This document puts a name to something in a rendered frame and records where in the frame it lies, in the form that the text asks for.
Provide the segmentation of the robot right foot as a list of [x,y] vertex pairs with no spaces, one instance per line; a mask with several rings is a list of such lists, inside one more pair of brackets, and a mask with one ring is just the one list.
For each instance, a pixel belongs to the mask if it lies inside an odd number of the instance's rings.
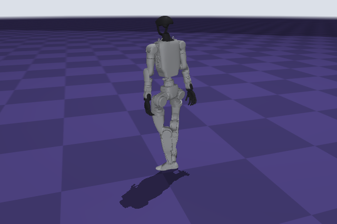
[[174,152],[172,153],[172,162],[176,161],[176,156],[177,156],[177,149],[175,149],[175,155]]

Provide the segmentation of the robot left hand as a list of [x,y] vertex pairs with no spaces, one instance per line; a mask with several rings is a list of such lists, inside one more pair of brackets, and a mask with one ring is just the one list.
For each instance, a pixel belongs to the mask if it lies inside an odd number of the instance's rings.
[[151,95],[150,94],[147,94],[147,99],[145,99],[144,98],[144,101],[145,101],[145,103],[144,103],[144,107],[145,107],[145,112],[148,114],[148,115],[151,115],[151,116],[153,116],[153,115],[155,115],[155,114],[152,114],[151,113],[151,106],[150,106],[150,100],[151,100]]

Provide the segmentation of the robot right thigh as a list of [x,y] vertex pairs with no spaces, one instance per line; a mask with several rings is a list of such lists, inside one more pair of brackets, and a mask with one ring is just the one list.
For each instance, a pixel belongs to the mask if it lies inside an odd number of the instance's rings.
[[182,98],[184,98],[185,92],[179,88],[179,95],[174,99],[170,100],[170,105],[172,107],[172,117],[170,121],[170,128],[176,130],[177,121],[179,121],[180,108],[182,106]]

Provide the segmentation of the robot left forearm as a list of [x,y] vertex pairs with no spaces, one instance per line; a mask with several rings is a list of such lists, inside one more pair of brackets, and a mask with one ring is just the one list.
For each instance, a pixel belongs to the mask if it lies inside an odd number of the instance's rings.
[[143,96],[144,96],[145,99],[147,99],[147,94],[151,95],[153,79],[149,76],[148,69],[144,69],[143,75],[144,75],[144,94],[143,94]]

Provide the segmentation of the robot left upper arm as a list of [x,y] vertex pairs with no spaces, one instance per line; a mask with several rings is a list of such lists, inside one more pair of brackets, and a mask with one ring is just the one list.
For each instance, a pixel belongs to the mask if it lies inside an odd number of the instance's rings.
[[149,71],[149,76],[154,74],[155,54],[158,52],[159,43],[149,44],[146,47],[146,64]]

